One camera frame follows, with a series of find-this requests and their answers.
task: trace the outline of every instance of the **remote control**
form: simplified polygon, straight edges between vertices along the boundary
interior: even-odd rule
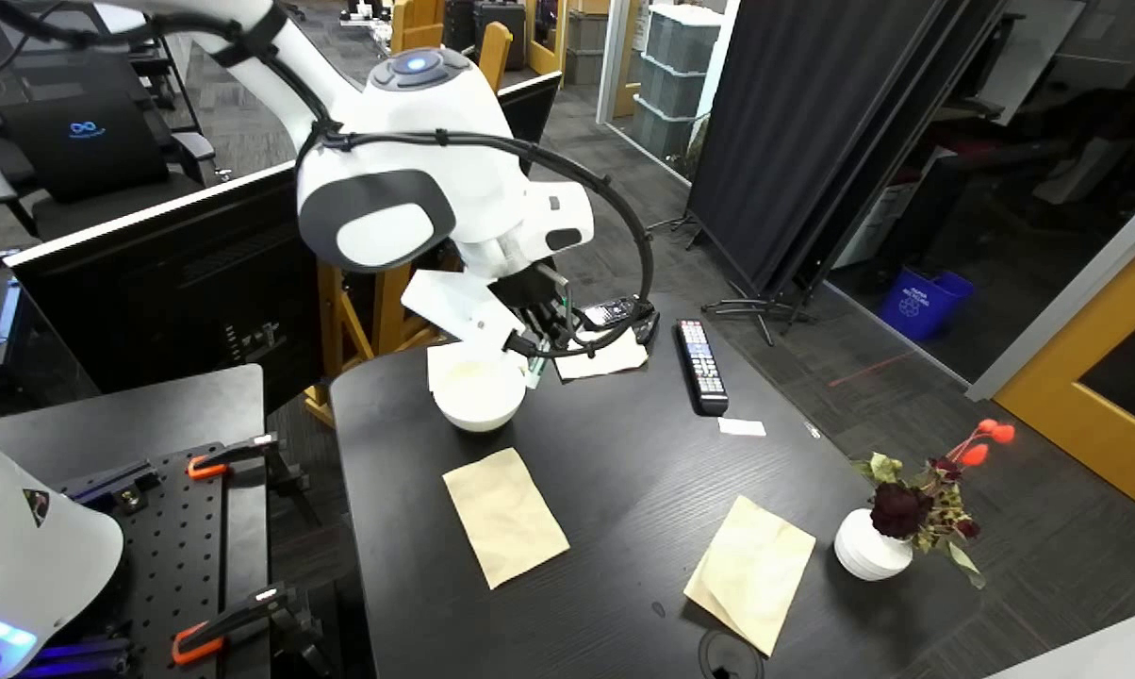
[[[691,408],[697,416],[724,416],[726,392],[701,320],[677,320],[677,362],[686,374]]]

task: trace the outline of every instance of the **white vase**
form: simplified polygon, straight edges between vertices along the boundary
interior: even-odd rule
[[[852,509],[834,535],[837,561],[859,582],[886,582],[910,568],[913,545],[876,531],[872,509]]]

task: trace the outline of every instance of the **brown paper napkin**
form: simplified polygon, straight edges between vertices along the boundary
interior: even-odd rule
[[[491,587],[569,551],[517,449],[453,468],[446,487]]]
[[[809,551],[813,535],[734,499],[683,594],[770,658]]]

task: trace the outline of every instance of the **red flower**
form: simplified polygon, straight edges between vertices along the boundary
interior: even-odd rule
[[[986,436],[991,445],[1009,445],[1016,436],[1015,421],[979,419],[977,436]]]
[[[979,468],[986,460],[986,443],[972,443],[966,449],[954,452],[954,468]]]

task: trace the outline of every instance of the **clamp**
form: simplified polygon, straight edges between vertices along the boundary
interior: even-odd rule
[[[199,449],[187,449],[187,478],[192,484],[209,484],[209,478],[226,478],[232,460],[247,460],[247,458],[264,458],[264,474],[267,487],[280,499],[290,499],[306,521],[319,521],[314,502],[306,499],[306,478],[294,464],[281,460],[280,452],[280,435],[260,435],[260,436],[245,436],[245,443],[209,443]]]
[[[74,506],[90,506],[90,509],[101,509],[113,502],[113,509],[134,512],[134,509],[142,509],[142,496],[150,487],[158,487],[153,464],[130,464],[130,468],[110,472],[93,484],[81,484],[77,489],[69,489],[69,499]]]
[[[290,595],[290,587],[280,587],[280,585],[260,587],[241,609],[230,609],[213,619],[202,619],[202,621],[173,635],[173,663],[178,667],[202,663],[202,660],[226,651],[226,646],[232,646],[241,638],[255,638],[264,631],[280,635],[274,658],[294,658],[314,675],[326,675],[319,638],[306,621],[299,621],[294,595]]]

